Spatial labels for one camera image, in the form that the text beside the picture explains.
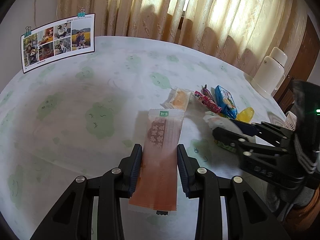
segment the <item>white plastic basket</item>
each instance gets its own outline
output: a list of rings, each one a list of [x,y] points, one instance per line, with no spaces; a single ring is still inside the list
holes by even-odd
[[[296,129],[297,117],[294,113],[288,111],[287,118],[284,121],[284,128],[294,131]]]

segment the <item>photo print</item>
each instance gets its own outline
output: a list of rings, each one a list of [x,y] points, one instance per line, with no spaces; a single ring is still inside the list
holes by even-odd
[[[54,40],[71,36],[71,22],[65,22],[54,27]]]
[[[78,19],[72,22],[72,50],[91,46],[92,19]]]
[[[53,41],[39,47],[40,61],[53,56],[54,56]]]
[[[54,41],[54,54],[59,55],[71,51],[70,37]]]
[[[37,33],[23,39],[23,56],[25,67],[39,61]]]
[[[53,26],[38,32],[38,45],[53,41]]]

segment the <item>white wall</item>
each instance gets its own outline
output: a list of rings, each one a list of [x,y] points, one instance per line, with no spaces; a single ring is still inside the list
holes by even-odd
[[[0,24],[0,92],[22,69],[20,43],[25,27],[32,29],[57,20],[57,0],[16,0]]]
[[[317,22],[313,12],[310,9],[308,10],[308,15],[310,17],[310,20],[313,23],[313,26],[316,29],[316,32],[317,32],[319,40],[320,40],[320,24]],[[318,54],[318,57],[316,59],[316,63],[314,65],[307,81],[320,86],[320,52]]]

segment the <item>wooden door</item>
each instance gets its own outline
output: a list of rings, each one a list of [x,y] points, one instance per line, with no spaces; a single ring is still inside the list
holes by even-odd
[[[282,111],[293,102],[293,93],[289,86],[290,81],[292,79],[307,81],[313,66],[315,65],[319,50],[320,41],[316,30],[308,17],[306,30],[297,57],[293,62],[287,77],[284,79],[277,93],[273,96]]]

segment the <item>snack packet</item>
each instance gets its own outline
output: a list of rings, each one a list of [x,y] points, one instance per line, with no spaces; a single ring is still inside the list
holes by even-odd
[[[214,130],[217,127],[221,127],[225,130],[237,133],[243,137],[246,137],[249,142],[256,143],[255,136],[251,137],[246,134],[243,134],[238,126],[236,126],[229,118],[221,117],[220,114],[215,114],[213,112],[205,112],[203,120],[209,125],[210,129]],[[223,142],[214,140],[214,142],[221,148],[226,149],[230,152],[235,153],[236,148],[231,147],[230,145],[225,145]]]
[[[221,86],[217,86],[215,93],[217,104],[222,108],[221,113],[235,119],[237,117],[237,108],[230,92]]]
[[[210,91],[207,89],[207,84],[205,84],[204,87],[202,87],[201,92],[205,96],[209,97],[215,103],[213,96],[211,95]]]
[[[172,89],[169,98],[169,102],[164,102],[164,107],[169,109],[182,109],[184,112],[187,110],[189,100],[191,96],[191,91],[175,88]]]
[[[177,145],[183,119],[181,109],[150,109],[140,174],[129,204],[177,210]]]
[[[204,104],[211,112],[220,113],[221,107],[213,102],[209,97],[204,96],[198,91],[195,91],[193,95],[199,99],[199,101]]]

